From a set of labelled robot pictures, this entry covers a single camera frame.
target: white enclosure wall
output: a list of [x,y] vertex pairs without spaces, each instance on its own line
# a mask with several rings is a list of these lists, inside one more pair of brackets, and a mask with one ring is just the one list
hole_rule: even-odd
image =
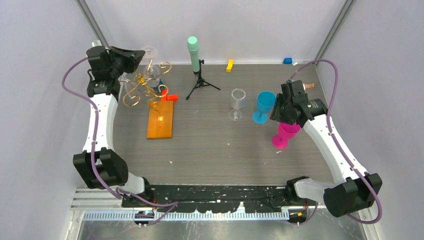
[[[325,54],[339,67],[334,123],[370,173],[379,173],[381,239],[423,239],[424,2],[356,1]],[[318,72],[331,96],[334,73]]]
[[86,0],[112,46],[159,50],[189,63],[187,38],[207,63],[313,60],[344,0]]
[[[0,239],[58,240],[83,184],[72,156],[90,114],[61,80],[95,37],[73,0],[2,1],[0,12]],[[88,68],[67,85],[84,93]]]

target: wooden board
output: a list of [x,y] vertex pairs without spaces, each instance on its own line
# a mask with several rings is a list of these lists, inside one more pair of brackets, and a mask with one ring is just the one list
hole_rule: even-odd
[[172,138],[172,127],[174,117],[174,101],[156,101],[156,109],[163,116],[159,120],[156,111],[150,109],[147,124],[147,139],[169,139]]

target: wire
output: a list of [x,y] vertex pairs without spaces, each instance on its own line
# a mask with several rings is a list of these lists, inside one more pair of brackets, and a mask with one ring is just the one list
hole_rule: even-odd
[[[162,75],[164,75],[164,74],[167,74],[170,70],[171,70],[171,68],[172,68],[172,64],[171,63],[169,63],[169,62],[167,62],[167,61],[163,61],[163,62],[161,62],[161,63],[159,63],[159,65],[158,65],[158,67],[159,68],[161,68],[161,69],[164,69],[164,68],[166,68],[167,66],[168,66],[168,69],[166,70],[166,71],[164,71],[163,73],[159,73],[158,75],[156,75],[156,76],[151,76],[151,77],[148,77],[147,76],[147,73],[149,72],[149,69],[151,69],[151,67],[152,67],[152,63],[153,63],[153,58],[151,58],[150,59],[150,61],[149,61],[149,63],[148,63],[148,65],[147,65],[147,70],[146,70],[146,72],[145,73],[143,73],[143,74],[136,74],[135,75],[135,77],[134,77],[134,80],[133,81],[129,81],[129,80],[124,80],[124,81],[120,81],[120,82],[124,82],[124,83],[126,83],[126,84],[128,84],[128,83],[135,83],[136,85],[135,85],[135,87],[133,87],[130,91],[128,91],[124,96],[123,96],[123,104],[124,105],[126,105],[126,106],[128,106],[128,107],[131,107],[131,106],[135,106],[135,105],[137,105],[137,104],[139,104],[139,102],[140,102],[140,99],[141,99],[141,96],[140,95],[133,95],[133,96],[131,96],[132,94],[132,92],[133,91],[135,91],[139,86],[143,86],[143,87],[145,87],[146,88],[146,90],[144,91],[144,95],[146,96],[146,97],[151,97],[151,99],[149,99],[148,101],[147,101],[147,106],[150,108],[150,109],[152,109],[153,111],[155,111],[155,112],[157,112],[157,114],[159,115],[159,118],[161,118],[162,116],[161,116],[161,114],[160,114],[160,112],[158,111],[158,109],[156,109],[156,107],[158,106],[158,103],[155,101],[155,99],[156,98],[162,98],[162,97],[165,97],[167,94],[168,94],[168,92],[169,92],[169,89],[168,89],[168,87],[166,86],[166,85],[164,85],[164,84],[159,84],[158,86],[157,86],[157,88],[158,88],[158,90],[159,90],[159,92],[162,92],[162,88],[164,88],[165,90],[166,90],[166,93],[165,94],[162,94],[162,95],[157,95],[156,94],[156,91],[153,89],[153,88],[151,88],[151,87],[149,87],[148,85],[147,85],[147,83],[150,81],[150,80],[152,80],[152,79],[156,79],[156,78],[158,78],[158,77],[160,77],[160,76],[162,76]],[[134,99],[136,99],[136,101],[134,102],[134,103],[132,103],[132,104],[130,104],[130,103],[127,103],[126,102],[126,99],[127,99],[127,96],[129,97],[129,99],[131,99],[131,100],[134,100]]]
[[314,216],[315,216],[315,214],[317,213],[317,209],[318,209],[318,202],[316,201],[315,202],[315,208],[313,209],[313,212],[312,212],[312,214],[310,215],[310,217],[308,218],[308,219],[306,219],[304,222],[302,222],[302,223],[298,223],[298,224],[296,224],[296,223],[293,223],[293,222],[289,222],[289,221],[279,221],[280,223],[283,223],[283,224],[290,224],[290,225],[295,225],[295,226],[297,226],[297,225],[299,225],[299,226],[302,226],[302,225],[305,225],[307,222],[309,222]]
[[352,216],[351,214],[348,214],[348,216],[361,223],[361,224],[375,224],[378,221],[380,221],[380,219],[382,218],[383,215],[383,208],[382,208],[382,204],[380,202],[379,197],[377,196],[376,191],[374,191],[373,187],[370,185],[370,183],[365,179],[365,177],[359,172],[359,170],[357,170],[355,168],[354,163],[349,159],[348,155],[346,154],[346,152],[343,150],[342,146],[340,146],[339,141],[337,140],[336,136],[333,134],[333,128],[331,126],[331,121],[330,121],[330,117],[331,117],[331,111],[333,109],[333,103],[334,103],[334,99],[336,97],[336,91],[337,91],[337,85],[339,83],[339,71],[337,69],[337,66],[334,64],[334,62],[327,60],[327,59],[317,59],[317,60],[313,60],[310,61],[308,63],[306,63],[305,65],[303,65],[301,68],[297,69],[293,75],[291,75],[291,77],[288,79],[288,81],[292,81],[292,79],[296,76],[296,74],[298,74],[298,72],[300,72],[302,69],[304,69],[305,67],[314,64],[314,63],[318,63],[318,62],[326,62],[328,64],[330,64],[333,69],[334,69],[334,88],[331,94],[331,100],[330,103],[328,105],[328,111],[327,111],[327,125],[328,125],[328,129],[329,129],[329,133],[331,135],[331,138],[333,139],[335,145],[337,146],[338,150],[340,151],[341,155],[343,155],[344,159],[346,160],[346,162],[349,164],[349,166],[354,170],[354,172],[356,173],[356,175],[358,175],[358,177],[363,181],[363,183],[366,185],[366,187],[368,188],[368,190],[370,191],[370,193],[372,194],[372,196],[375,199],[375,203],[377,204],[377,208],[378,208],[378,214],[377,217],[374,220],[370,220],[370,221],[364,221],[361,219],[358,219],[354,216]]
[[95,151],[96,151],[96,139],[97,139],[97,131],[98,131],[98,127],[99,127],[99,109],[97,108],[97,106],[96,106],[96,104],[89,98],[89,97],[86,97],[86,96],[84,96],[84,95],[81,95],[81,94],[79,94],[79,93],[77,93],[77,92],[75,92],[75,91],[72,91],[72,90],[70,90],[69,88],[67,88],[66,86],[65,86],[65,81],[66,81],[66,78],[68,77],[68,75],[69,75],[69,73],[76,67],[76,66],[78,66],[80,63],[82,63],[82,62],[84,62],[85,60],[87,60],[88,58],[87,57],[84,57],[83,59],[81,59],[81,60],[79,60],[79,61],[77,61],[74,65],[72,65],[67,71],[66,71],[66,73],[64,74],[64,76],[63,76],[63,78],[62,78],[62,88],[65,90],[65,91],[67,91],[68,93],[70,93],[70,94],[72,94],[72,95],[74,95],[74,96],[77,96],[77,97],[79,97],[79,98],[81,98],[81,99],[84,99],[84,100],[86,100],[87,102],[89,102],[90,104],[91,104],[91,106],[94,108],[94,110],[95,110],[95,119],[94,119],[94,130],[93,130],[93,136],[92,136],[92,142],[91,142],[91,153],[90,153],[90,157],[91,157],[91,168],[92,168],[92,171],[93,171],[93,173],[94,173],[94,175],[95,175],[95,177],[97,178],[97,180],[100,182],[100,184],[106,189],[106,190],[108,190],[113,196],[115,196],[115,198],[117,198],[117,199],[122,199],[122,196],[121,196],[121,194],[120,194],[120,192],[121,193],[124,193],[124,194],[127,194],[127,195],[131,195],[131,196],[133,196],[133,197],[135,197],[135,198],[137,198],[137,199],[139,199],[139,200],[141,200],[142,202],[144,202],[144,203],[146,203],[146,204],[149,204],[149,205],[151,205],[151,206],[155,206],[155,207],[160,207],[160,208],[162,208],[162,207],[170,207],[170,206],[172,206],[164,215],[162,215],[160,218],[158,218],[157,220],[155,220],[155,221],[153,221],[153,222],[151,222],[151,223],[149,223],[149,224],[147,224],[147,226],[150,226],[150,225],[153,225],[153,224],[155,224],[155,223],[157,223],[160,219],[162,219],[166,214],[168,214],[173,208],[175,208],[175,206],[177,206],[177,204],[178,204],[178,202],[177,201],[175,201],[175,202],[173,202],[173,203],[169,203],[169,204],[156,204],[156,203],[153,203],[153,202],[150,202],[150,201],[148,201],[148,200],[146,200],[146,199],[144,199],[144,198],[142,198],[142,197],[140,197],[140,196],[138,196],[138,195],[136,195],[136,194],[134,194],[134,193],[132,193],[132,192],[128,192],[128,191],[124,191],[124,190],[122,190],[122,189],[119,189],[119,188],[116,188],[116,190],[115,191],[113,191],[109,186],[108,186],[108,184],[102,179],[102,177],[100,176],[100,174],[99,174],[99,172],[97,171],[97,168],[96,168],[96,158],[95,158]]
[[305,211],[306,212],[308,212],[308,204],[309,204],[309,201],[306,199],[306,201],[305,201]]

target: blue plastic cup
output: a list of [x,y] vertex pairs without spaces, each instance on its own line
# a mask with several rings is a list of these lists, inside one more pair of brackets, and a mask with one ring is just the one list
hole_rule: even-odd
[[253,113],[252,119],[257,124],[264,124],[268,121],[267,113],[271,111],[276,102],[276,95],[270,91],[263,91],[257,96],[257,111]]

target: gold wire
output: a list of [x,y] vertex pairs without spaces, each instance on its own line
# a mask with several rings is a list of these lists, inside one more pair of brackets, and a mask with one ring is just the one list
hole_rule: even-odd
[[152,62],[153,62],[153,58],[150,59],[148,65],[147,65],[147,71],[145,73],[143,73],[143,74],[140,74],[140,73],[136,74],[133,81],[130,81],[130,80],[120,81],[120,82],[124,82],[124,83],[129,83],[129,82],[137,83],[137,85],[133,89],[131,89],[129,92],[127,92],[123,96],[123,104],[125,104],[126,106],[131,107],[131,106],[137,105],[140,102],[141,96],[139,96],[139,95],[134,95],[134,96],[130,97],[131,100],[137,98],[137,101],[135,103],[133,103],[133,104],[127,103],[126,99],[127,99],[127,96],[129,96],[129,94],[131,94],[133,91],[136,90],[136,88],[138,86],[141,85],[141,86],[143,86],[143,87],[146,88],[146,90],[144,91],[144,95],[146,97],[151,97],[151,99],[149,99],[147,101],[147,106],[150,109],[152,109],[153,111],[155,111],[158,114],[158,116],[159,116],[158,117],[158,120],[159,121],[162,121],[163,120],[163,116],[161,115],[161,113],[156,108],[158,106],[158,103],[155,100],[156,100],[156,98],[165,97],[168,94],[168,92],[169,92],[168,87],[165,84],[160,84],[159,86],[157,86],[158,89],[159,89],[159,92],[162,92],[163,91],[163,90],[161,90],[161,88],[165,88],[166,89],[166,93],[165,94],[163,94],[163,95],[157,95],[156,94],[156,91],[153,90],[153,88],[147,86],[147,82],[149,80],[152,80],[152,79],[158,78],[158,77],[160,77],[160,76],[162,76],[164,74],[167,74],[171,70],[172,64],[169,63],[169,62],[167,62],[167,61],[163,61],[163,62],[159,63],[158,66],[161,69],[166,68],[166,67],[168,67],[168,69],[166,71],[164,71],[163,73],[160,73],[160,74],[158,74],[156,76],[152,76],[152,77],[146,79],[147,73],[149,72],[150,68],[152,67]]

